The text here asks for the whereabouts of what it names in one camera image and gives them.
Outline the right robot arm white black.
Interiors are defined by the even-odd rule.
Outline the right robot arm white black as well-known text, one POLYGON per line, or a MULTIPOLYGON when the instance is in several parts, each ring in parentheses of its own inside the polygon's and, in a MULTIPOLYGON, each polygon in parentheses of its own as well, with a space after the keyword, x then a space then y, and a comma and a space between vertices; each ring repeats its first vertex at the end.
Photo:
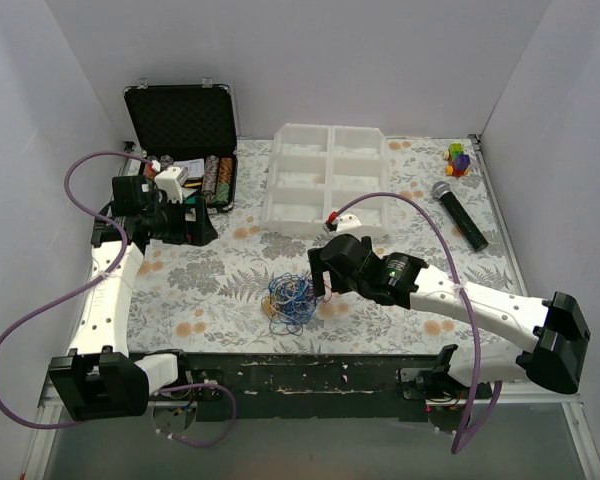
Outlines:
POLYGON ((528 379, 560 394, 580 385, 590 329, 577 300, 557 292, 551 299, 524 297, 475 283, 458 285, 417 257, 378 257, 368 237, 342 234, 308 252, 316 296, 327 289, 354 291, 382 306, 449 317, 500 337, 479 355, 482 382, 528 379))

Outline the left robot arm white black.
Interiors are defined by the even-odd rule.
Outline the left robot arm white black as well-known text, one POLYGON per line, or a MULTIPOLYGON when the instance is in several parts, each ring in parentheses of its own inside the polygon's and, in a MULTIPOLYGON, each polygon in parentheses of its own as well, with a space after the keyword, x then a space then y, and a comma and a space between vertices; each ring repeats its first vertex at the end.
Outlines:
POLYGON ((118 176, 112 198, 95 217, 92 276, 79 326, 65 355, 51 359, 48 374, 75 421, 140 416, 161 390, 185 398, 193 377, 179 350, 129 356, 127 326, 133 287, 149 243, 205 246, 218 237, 202 197, 186 196, 184 167, 153 178, 118 176))

